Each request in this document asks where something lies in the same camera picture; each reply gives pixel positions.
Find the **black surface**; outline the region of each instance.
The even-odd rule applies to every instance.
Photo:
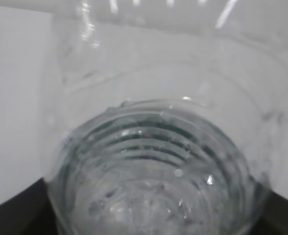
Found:
[[[47,204],[45,185],[38,181],[0,205],[0,235],[21,233]]]
[[[55,217],[49,203],[20,235],[57,235]],[[288,235],[288,200],[272,194],[261,220],[249,235]]]

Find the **white background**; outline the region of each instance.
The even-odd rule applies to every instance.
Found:
[[[50,0],[0,0],[0,203],[41,177],[37,146],[38,82],[49,32]],[[275,190],[288,199],[285,165]]]

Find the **bottle mouth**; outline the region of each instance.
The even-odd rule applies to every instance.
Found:
[[[58,209],[78,229],[102,223],[100,234],[112,226],[126,234],[229,232],[254,187],[222,131],[167,102],[108,109],[74,130],[58,157],[49,182]]]

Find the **transparent plastic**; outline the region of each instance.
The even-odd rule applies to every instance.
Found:
[[[288,0],[60,0],[42,155],[63,235],[244,235],[282,162]]]

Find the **water droplet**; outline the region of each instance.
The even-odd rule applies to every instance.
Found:
[[[176,177],[182,177],[183,176],[183,171],[182,169],[176,169],[174,172]]]

